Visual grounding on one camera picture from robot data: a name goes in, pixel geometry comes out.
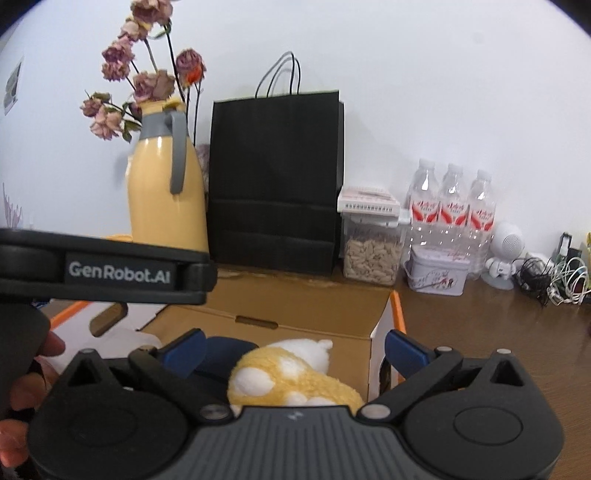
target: white speaker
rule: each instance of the white speaker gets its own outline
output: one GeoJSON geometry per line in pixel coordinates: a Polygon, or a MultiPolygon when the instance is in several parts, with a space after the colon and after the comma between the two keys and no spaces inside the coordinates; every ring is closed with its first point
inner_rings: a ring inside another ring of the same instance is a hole
{"type": "Polygon", "coordinates": [[[517,270],[514,261],[525,248],[523,234],[517,225],[508,222],[499,222],[492,234],[493,256],[486,261],[485,270],[480,276],[491,287],[510,290],[513,288],[511,277],[517,270]]]}

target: cardboard box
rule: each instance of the cardboard box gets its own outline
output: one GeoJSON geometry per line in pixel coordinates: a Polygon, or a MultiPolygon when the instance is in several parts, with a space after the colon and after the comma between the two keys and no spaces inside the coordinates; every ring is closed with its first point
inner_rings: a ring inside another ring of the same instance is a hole
{"type": "Polygon", "coordinates": [[[205,306],[168,306],[143,331],[168,344],[192,328],[264,346],[330,339],[329,375],[373,400],[398,381],[384,359],[385,335],[404,331],[395,291],[297,275],[220,272],[205,306]]]}

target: yellow vase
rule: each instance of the yellow vase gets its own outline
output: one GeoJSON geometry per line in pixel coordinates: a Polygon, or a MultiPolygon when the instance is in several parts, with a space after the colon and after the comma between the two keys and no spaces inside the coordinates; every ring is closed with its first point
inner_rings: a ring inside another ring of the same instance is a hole
{"type": "Polygon", "coordinates": [[[209,252],[203,175],[179,99],[145,102],[128,171],[134,242],[209,252]]]}

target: pink flower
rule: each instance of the pink flower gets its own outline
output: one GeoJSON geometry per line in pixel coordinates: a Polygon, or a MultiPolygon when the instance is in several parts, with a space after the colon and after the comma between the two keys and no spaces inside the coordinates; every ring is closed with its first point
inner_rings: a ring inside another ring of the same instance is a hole
{"type": "Polygon", "coordinates": [[[129,63],[107,62],[102,67],[103,77],[110,82],[125,80],[129,76],[129,63]]]}
{"type": "Polygon", "coordinates": [[[148,38],[148,29],[145,28],[143,22],[139,23],[135,18],[128,17],[123,27],[121,27],[121,33],[119,38],[128,37],[131,41],[144,41],[148,38]]]}
{"type": "Polygon", "coordinates": [[[137,20],[147,24],[167,25],[173,14],[171,0],[132,0],[131,12],[137,20]]]}
{"type": "Polygon", "coordinates": [[[108,63],[115,63],[116,61],[129,63],[135,58],[134,53],[131,51],[131,40],[127,36],[118,38],[103,51],[103,57],[108,63]]]}
{"type": "Polygon", "coordinates": [[[134,77],[136,103],[166,100],[174,93],[174,77],[166,70],[141,72],[134,77]]]}
{"type": "Polygon", "coordinates": [[[89,98],[84,100],[80,110],[84,116],[93,117],[99,113],[100,107],[103,105],[103,101],[99,98],[89,98]]]}
{"type": "Polygon", "coordinates": [[[184,87],[201,82],[203,75],[207,71],[203,63],[203,57],[192,48],[183,50],[178,55],[176,65],[181,83],[184,87]]]}
{"type": "Polygon", "coordinates": [[[101,106],[95,116],[95,121],[90,126],[90,131],[103,140],[111,140],[118,137],[117,132],[122,132],[121,113],[108,112],[105,106],[101,106]]]}

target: finger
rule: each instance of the finger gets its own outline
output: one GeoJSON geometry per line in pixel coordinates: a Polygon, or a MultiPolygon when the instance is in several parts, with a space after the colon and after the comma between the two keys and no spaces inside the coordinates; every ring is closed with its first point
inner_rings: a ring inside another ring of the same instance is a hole
{"type": "Polygon", "coordinates": [[[29,458],[29,451],[26,448],[18,450],[4,450],[0,452],[0,462],[6,468],[16,468],[21,466],[29,458]]]}
{"type": "Polygon", "coordinates": [[[18,378],[10,390],[10,406],[19,411],[37,408],[47,395],[45,380],[39,374],[27,374],[18,378]]]}
{"type": "Polygon", "coordinates": [[[27,445],[28,425],[18,420],[0,421],[0,451],[17,450],[27,445]]]}
{"type": "Polygon", "coordinates": [[[43,377],[45,377],[46,386],[49,388],[50,386],[54,385],[60,376],[56,372],[56,369],[53,368],[53,365],[42,356],[35,357],[35,360],[37,360],[37,362],[39,362],[41,365],[41,370],[43,371],[43,377]]]}
{"type": "Polygon", "coordinates": [[[59,338],[55,333],[49,332],[45,339],[45,343],[39,350],[39,355],[58,356],[64,353],[65,350],[66,344],[64,343],[64,340],[59,338]]]}

